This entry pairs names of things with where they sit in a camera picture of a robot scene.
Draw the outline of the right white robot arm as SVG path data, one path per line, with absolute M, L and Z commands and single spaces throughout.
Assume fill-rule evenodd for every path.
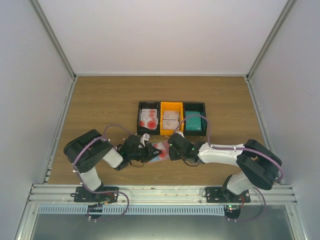
M 283 173 L 282 161 L 254 139 L 239 145 L 216 145 L 204 141 L 193 144 L 181 134 L 175 133 L 167 142 L 172 161 L 239 167 L 241 172 L 228 176 L 220 190 L 223 200 L 228 203 L 235 202 L 240 194 L 254 187 L 271 190 L 274 182 L 281 180 L 277 175 Z

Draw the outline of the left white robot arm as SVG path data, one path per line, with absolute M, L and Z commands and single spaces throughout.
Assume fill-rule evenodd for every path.
M 165 156 L 166 148 L 149 143 L 149 135 L 142 137 L 129 135 L 122 144 L 114 147 L 96 129 L 69 142 L 63 149 L 64 155 L 73 166 L 73 171 L 79 176 L 86 197 L 92 202 L 98 202 L 103 197 L 103 182 L 98 176 L 96 165 L 104 161 L 111 168 L 120 171 L 131 161 L 145 164 L 153 159 Z

